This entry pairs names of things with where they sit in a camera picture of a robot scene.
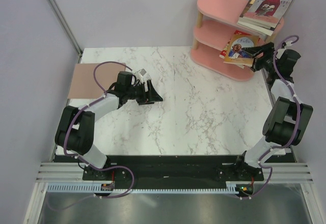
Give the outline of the brown cardboard file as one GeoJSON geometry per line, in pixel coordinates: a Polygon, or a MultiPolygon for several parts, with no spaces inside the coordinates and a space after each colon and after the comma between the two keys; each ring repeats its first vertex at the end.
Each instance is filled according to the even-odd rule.
{"type": "MultiPolygon", "coordinates": [[[[96,99],[103,94],[103,90],[94,80],[96,66],[96,63],[75,65],[68,99],[96,99]]],[[[116,82],[120,71],[125,71],[125,67],[120,64],[104,64],[97,68],[96,79],[107,90],[116,82]]]]}

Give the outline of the pink Shakespeare story book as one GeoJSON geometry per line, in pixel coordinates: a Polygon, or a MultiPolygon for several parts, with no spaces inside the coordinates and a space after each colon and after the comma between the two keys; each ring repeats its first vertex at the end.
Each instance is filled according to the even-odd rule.
{"type": "Polygon", "coordinates": [[[244,13],[244,19],[276,27],[292,0],[255,0],[244,13]]]}

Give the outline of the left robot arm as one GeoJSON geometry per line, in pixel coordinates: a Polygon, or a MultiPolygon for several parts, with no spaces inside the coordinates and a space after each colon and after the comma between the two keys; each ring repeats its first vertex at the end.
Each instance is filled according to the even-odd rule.
{"type": "Polygon", "coordinates": [[[80,107],[66,106],[55,135],[55,144],[64,149],[66,156],[80,159],[94,167],[101,180],[108,179],[112,168],[108,157],[94,145],[95,123],[105,115],[121,108],[129,100],[138,105],[162,102],[163,98],[153,87],[151,79],[144,80],[144,69],[132,73],[120,71],[116,82],[89,104],[80,107]]]}

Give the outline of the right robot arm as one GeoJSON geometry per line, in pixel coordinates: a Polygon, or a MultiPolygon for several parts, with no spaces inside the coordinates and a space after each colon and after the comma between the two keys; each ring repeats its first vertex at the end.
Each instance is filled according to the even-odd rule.
{"type": "Polygon", "coordinates": [[[244,52],[254,59],[252,70],[264,69],[266,84],[275,103],[263,125],[261,140],[240,157],[233,167],[233,174],[245,180],[252,173],[251,168],[262,168],[273,154],[281,149],[298,145],[306,131],[313,113],[313,107],[304,104],[294,91],[291,76],[301,55],[289,49],[290,42],[275,48],[272,42],[257,47],[244,48],[244,52]]]}

